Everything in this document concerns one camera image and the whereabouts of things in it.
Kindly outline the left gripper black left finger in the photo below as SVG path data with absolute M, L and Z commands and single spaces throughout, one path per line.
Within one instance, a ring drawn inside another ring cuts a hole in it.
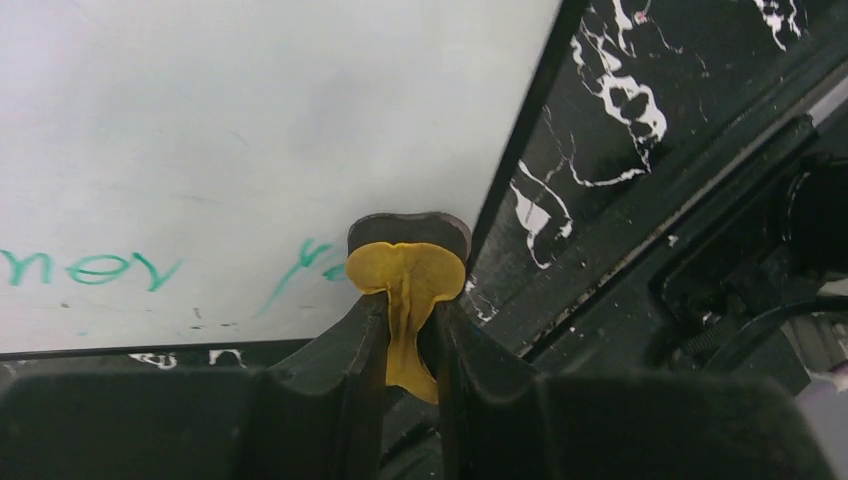
M 388 297 L 362 295 L 300 350 L 235 373 L 229 479 L 373 479 L 380 463 Z

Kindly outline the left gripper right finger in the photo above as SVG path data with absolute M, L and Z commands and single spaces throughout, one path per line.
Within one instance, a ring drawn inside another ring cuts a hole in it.
M 447 479 L 554 479 L 540 372 L 458 303 L 436 306 L 438 408 Z

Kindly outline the yellow black whiteboard eraser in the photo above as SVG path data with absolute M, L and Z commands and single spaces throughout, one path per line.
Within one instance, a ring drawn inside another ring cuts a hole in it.
M 464 290 L 471 243 L 470 228 L 444 212 L 371 214 L 347 235 L 345 275 L 365 295 L 387 295 L 386 384 L 434 405 L 438 383 L 418 336 L 435 306 Z

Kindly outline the small whiteboard black frame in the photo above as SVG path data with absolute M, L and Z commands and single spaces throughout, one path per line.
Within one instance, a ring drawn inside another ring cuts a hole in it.
M 579 1 L 5 1 L 1 350 L 303 339 L 345 238 L 482 240 Z

